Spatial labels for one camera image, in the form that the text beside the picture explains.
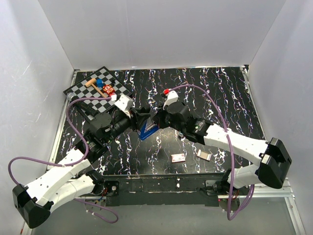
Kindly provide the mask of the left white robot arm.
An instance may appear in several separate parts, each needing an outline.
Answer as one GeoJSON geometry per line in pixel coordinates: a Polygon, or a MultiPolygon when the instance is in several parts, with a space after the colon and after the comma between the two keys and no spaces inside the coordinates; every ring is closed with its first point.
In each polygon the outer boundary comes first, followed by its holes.
{"type": "Polygon", "coordinates": [[[61,205],[84,194],[98,196],[105,190],[105,179],[96,170],[86,173],[107,150],[107,144],[128,128],[140,130],[150,118],[150,108],[131,108],[128,114],[113,107],[98,113],[85,133],[86,141],[78,142],[68,154],[44,175],[13,190],[16,209],[29,228],[43,224],[61,205]]]}

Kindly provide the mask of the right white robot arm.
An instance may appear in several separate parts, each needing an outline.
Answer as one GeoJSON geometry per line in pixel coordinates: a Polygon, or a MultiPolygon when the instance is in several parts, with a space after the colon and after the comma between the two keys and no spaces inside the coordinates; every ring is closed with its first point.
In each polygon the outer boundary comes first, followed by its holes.
{"type": "Polygon", "coordinates": [[[161,129],[171,127],[194,143],[233,152],[250,161],[249,166],[226,172],[218,186],[226,194],[234,194],[248,185],[264,184],[281,189],[291,166],[291,157],[280,139],[269,141],[249,138],[194,116],[182,102],[159,108],[153,121],[161,129]]]}

